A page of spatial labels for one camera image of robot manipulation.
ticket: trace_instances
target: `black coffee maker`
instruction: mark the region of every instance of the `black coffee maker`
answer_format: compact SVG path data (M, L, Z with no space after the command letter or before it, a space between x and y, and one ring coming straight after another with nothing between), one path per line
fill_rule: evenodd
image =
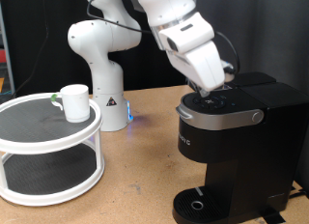
M239 74L228 86L207 98L185 95L177 107L180 152L208 163L205 186L174 200L179 224L235 224L287 206L309 97L257 72Z

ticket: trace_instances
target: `table surface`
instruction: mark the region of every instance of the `table surface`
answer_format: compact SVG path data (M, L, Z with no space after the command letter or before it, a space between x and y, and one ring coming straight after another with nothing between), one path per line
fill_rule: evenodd
M31 208L0 199L0 223L175 224L175 196L204 184L206 164L178 151L175 108L187 86L125 92L134 121L117 132L102 132L105 172L96 186L64 204ZM287 223L308 223L306 197L290 200L281 215ZM245 222L266 224L263 218Z

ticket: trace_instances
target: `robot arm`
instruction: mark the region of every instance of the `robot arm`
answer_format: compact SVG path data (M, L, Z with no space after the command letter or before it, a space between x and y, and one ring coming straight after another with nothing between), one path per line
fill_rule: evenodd
M138 1L172 66L208 92L222 86L225 73L211 41L214 32L195 11L193 0Z
M126 12L122 0L94 0L106 19L140 29ZM71 49L89 64L93 79L93 100L98 104L104 122L102 131L124 128L130 121L128 101L124 98L122 67L108 59L109 52L130 49L141 41L141 34L99 19L73 24L68 32Z

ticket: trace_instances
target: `blue led light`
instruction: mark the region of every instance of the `blue led light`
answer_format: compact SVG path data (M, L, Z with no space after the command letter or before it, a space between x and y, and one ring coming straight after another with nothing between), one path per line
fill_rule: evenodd
M129 109L129 101L127 102L127 118L129 121L133 120L133 116L131 116L131 112Z

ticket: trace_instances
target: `mug handle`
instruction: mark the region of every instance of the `mug handle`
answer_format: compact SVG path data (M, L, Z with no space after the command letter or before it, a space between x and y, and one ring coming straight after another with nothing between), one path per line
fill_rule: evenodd
M56 101L56 98L58 97L57 94L53 94L51 97L50 97L50 101L51 101L51 104L53 104L54 106L59 106L60 107L60 110L64 110L62 104L60 104L59 102Z

